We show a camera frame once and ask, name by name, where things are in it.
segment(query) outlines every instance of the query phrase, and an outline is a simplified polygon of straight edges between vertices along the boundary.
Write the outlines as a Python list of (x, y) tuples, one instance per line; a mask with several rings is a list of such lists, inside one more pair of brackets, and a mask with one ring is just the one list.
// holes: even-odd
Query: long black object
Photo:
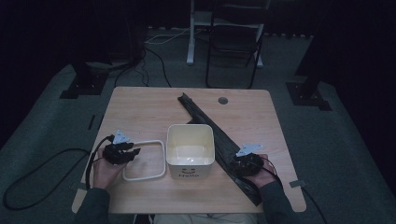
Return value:
[(225, 173), (235, 182), (235, 184), (247, 195), (247, 197), (257, 206), (262, 202), (259, 189), (245, 178), (240, 178), (231, 172), (229, 164), (232, 164), (233, 156), (239, 151), (239, 146), (202, 111), (195, 102), (183, 92), (177, 98), (184, 108), (189, 112), (192, 121), (197, 124), (207, 124), (213, 130), (215, 142), (215, 158)]

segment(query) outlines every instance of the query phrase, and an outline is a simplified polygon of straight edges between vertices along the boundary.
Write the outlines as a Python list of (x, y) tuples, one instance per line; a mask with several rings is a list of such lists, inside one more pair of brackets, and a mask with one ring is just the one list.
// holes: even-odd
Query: gray floor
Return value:
[[(295, 77), (294, 72), (309, 43), (309, 39), (298, 37), (265, 37), (262, 53), (264, 68), (258, 70), (252, 89), (271, 92), (297, 175), (307, 183), (306, 189), (329, 223), (396, 223), (395, 198), (335, 89), (325, 83), (319, 85), (319, 91), (330, 103), (332, 111), (296, 106), (291, 102), (285, 83), (304, 81), (304, 77)], [(197, 41), (193, 66), (186, 65), (187, 46), (186, 37), (162, 45), (147, 45), (163, 58), (172, 87), (204, 88), (207, 44)], [(145, 62), (148, 85), (166, 87), (161, 61), (147, 52)], [(143, 71), (141, 64), (136, 70)], [(15, 179), (30, 172), (54, 153), (70, 147), (92, 148), (99, 118), (106, 112), (118, 73), (110, 74), (100, 96), (79, 96), (76, 100), (59, 99), (74, 78), (73, 69), (66, 66), (54, 76), (31, 113), (0, 150), (1, 194)], [(121, 76), (117, 85), (144, 86), (142, 75), (133, 70)], [(97, 119), (89, 129), (92, 115)], [(13, 189), (9, 200), (13, 205), (24, 206), (40, 199), (80, 156), (81, 153), (77, 152), (65, 154), (45, 165)], [(8, 211), (1, 206), (0, 223), (72, 222), (74, 214), (71, 205), (85, 161), (43, 203), (23, 211)], [(299, 214), (303, 223), (323, 223), (313, 203), (305, 198), (307, 209)], [(132, 217), (110, 216), (113, 223), (132, 223)]]

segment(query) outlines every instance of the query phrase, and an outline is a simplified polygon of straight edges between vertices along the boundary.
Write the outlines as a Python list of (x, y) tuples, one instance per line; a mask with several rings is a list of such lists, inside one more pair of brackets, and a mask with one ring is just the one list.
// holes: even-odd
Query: square container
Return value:
[(205, 124), (174, 124), (167, 138), (166, 162), (172, 178), (207, 178), (215, 161), (212, 128)]

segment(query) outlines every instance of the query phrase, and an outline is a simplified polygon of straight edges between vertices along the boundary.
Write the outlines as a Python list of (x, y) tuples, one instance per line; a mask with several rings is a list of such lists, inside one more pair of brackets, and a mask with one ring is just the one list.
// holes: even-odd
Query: sleeve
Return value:
[(265, 218), (270, 224), (298, 224), (297, 214), (280, 185), (274, 181), (260, 188)]
[(74, 223), (108, 224), (110, 195), (105, 189), (90, 189), (76, 213)]

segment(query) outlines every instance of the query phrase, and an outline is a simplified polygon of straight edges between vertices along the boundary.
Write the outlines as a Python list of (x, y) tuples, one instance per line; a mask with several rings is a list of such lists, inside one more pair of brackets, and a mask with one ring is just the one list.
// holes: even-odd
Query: table top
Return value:
[[(305, 210), (301, 189), (292, 189), (289, 184), (297, 180), (297, 175), (268, 91), (117, 87), (93, 148), (116, 130), (130, 136), (132, 142), (161, 140), (166, 144), (169, 126), (191, 120), (177, 100), (183, 92), (238, 146), (263, 144), (264, 148), (256, 153), (268, 154), (293, 210)], [(227, 98), (228, 104), (220, 104), (220, 97)], [(161, 172), (163, 163), (160, 147), (142, 147), (140, 154), (128, 164), (127, 174), (155, 175)], [(108, 191), (109, 212), (116, 214), (262, 212), (262, 205), (255, 206), (216, 162), (205, 180), (175, 180), (167, 170), (163, 178), (140, 182), (127, 182), (119, 176)], [(78, 189), (73, 212), (77, 212), (85, 194), (85, 189)]]

